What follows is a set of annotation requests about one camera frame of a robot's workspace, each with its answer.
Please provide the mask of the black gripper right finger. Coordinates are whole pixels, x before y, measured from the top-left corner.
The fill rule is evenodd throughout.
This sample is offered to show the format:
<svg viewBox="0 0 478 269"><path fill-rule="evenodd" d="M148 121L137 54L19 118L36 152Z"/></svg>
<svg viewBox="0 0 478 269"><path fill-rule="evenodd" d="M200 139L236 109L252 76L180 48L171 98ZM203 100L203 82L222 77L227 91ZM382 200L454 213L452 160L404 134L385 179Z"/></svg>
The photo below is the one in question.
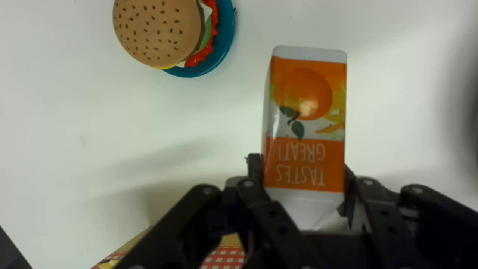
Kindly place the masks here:
<svg viewBox="0 0 478 269"><path fill-rule="evenodd" d="M399 193L345 167L339 215L372 240L381 269L478 269L478 212L421 184Z"/></svg>

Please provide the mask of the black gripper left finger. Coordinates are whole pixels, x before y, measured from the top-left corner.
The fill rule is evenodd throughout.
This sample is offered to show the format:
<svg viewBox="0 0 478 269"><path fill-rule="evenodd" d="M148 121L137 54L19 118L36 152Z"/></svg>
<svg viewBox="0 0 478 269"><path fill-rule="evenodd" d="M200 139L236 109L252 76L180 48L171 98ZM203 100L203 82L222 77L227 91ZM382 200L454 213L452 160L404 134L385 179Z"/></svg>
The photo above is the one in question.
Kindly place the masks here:
<svg viewBox="0 0 478 269"><path fill-rule="evenodd" d="M239 236L245 269L319 269L291 216L266 193L261 155L249 154L246 166L246 175L228 178L222 190L194 185L116 269L200 269L225 234Z"/></svg>

